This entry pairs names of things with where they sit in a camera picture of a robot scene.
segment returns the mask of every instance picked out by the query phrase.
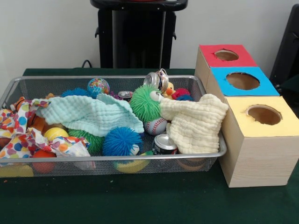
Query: metal basket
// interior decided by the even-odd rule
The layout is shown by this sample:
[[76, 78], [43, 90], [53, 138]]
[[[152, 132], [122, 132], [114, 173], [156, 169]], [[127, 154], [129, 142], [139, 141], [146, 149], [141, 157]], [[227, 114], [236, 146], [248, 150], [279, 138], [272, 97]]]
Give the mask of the metal basket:
[[[114, 93], [119, 91], [134, 91], [143, 84], [145, 76], [100, 76], [108, 81]], [[45, 98], [49, 93], [56, 96], [64, 91], [75, 88], [85, 89], [88, 82], [95, 78], [84, 77], [20, 77], [12, 80], [0, 99], [2, 108], [9, 108], [19, 97], [27, 99]], [[195, 101], [199, 101], [205, 90], [202, 83], [194, 76], [169, 76], [176, 88], [186, 88]], [[64, 158], [24, 158], [0, 159], [0, 164], [9, 164], [5, 169], [18, 170], [18, 176], [63, 176], [63, 175], [107, 175], [121, 173], [172, 173], [187, 171], [208, 171], [216, 159], [226, 153], [227, 147], [222, 136], [218, 153], [212, 154], [176, 154], [176, 155], [147, 155], [147, 156], [92, 156], [92, 157], [64, 157]], [[142, 152], [152, 150], [154, 137], [148, 134], [142, 138]], [[39, 166], [54, 166], [54, 169], [45, 174], [33, 168], [34, 163]], [[94, 170], [81, 170], [74, 164], [94, 163]]]

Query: green spiky ball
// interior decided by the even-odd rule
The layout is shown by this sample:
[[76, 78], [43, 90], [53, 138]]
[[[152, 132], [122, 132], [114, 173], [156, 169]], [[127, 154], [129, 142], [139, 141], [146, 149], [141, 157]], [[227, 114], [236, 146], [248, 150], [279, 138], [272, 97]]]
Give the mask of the green spiky ball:
[[150, 97], [152, 91], [160, 92], [152, 85], [140, 86], [135, 90], [130, 101], [133, 113], [142, 122], [152, 121], [160, 117], [160, 104]]
[[86, 140], [90, 143], [90, 146], [88, 147], [88, 152], [91, 155], [100, 154], [104, 142], [104, 137], [97, 137], [86, 131], [74, 130], [74, 129], [69, 129], [69, 136], [77, 137], [77, 138], [80, 137], [86, 138]]

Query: wooden box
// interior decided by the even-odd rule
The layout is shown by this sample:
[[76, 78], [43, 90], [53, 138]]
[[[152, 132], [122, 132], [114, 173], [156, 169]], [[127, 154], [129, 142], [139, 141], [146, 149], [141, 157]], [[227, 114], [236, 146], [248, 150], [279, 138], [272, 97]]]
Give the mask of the wooden box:
[[206, 92], [214, 94], [222, 102], [225, 96], [279, 96], [258, 67], [211, 68]]
[[299, 158], [299, 120], [282, 97], [228, 97], [220, 164], [233, 187], [286, 185]]
[[257, 67], [257, 64], [242, 45], [200, 45], [195, 76], [205, 89], [212, 67]]

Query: cardboard box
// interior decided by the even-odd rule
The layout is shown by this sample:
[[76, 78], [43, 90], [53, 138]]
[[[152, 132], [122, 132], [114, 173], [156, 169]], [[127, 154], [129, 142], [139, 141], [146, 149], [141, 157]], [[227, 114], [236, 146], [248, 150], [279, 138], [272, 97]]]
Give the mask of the cardboard box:
[[221, 101], [225, 96], [279, 96], [270, 80], [258, 67], [211, 68], [206, 92]]
[[205, 89], [211, 67], [257, 67], [257, 64], [242, 45], [200, 45], [195, 76], [201, 80]]
[[282, 97], [228, 97], [220, 158], [230, 188], [286, 185], [299, 158], [299, 120]]

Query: black cable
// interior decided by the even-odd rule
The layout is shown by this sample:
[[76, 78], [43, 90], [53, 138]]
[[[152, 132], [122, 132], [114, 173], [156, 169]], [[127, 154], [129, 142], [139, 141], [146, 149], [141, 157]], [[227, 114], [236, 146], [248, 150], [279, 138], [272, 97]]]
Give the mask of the black cable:
[[85, 61], [83, 62], [83, 64], [82, 64], [82, 68], [84, 68], [84, 66], [85, 66], [86, 63], [89, 64], [89, 67], [90, 67], [90, 68], [93, 67], [89, 60], [85, 60]]

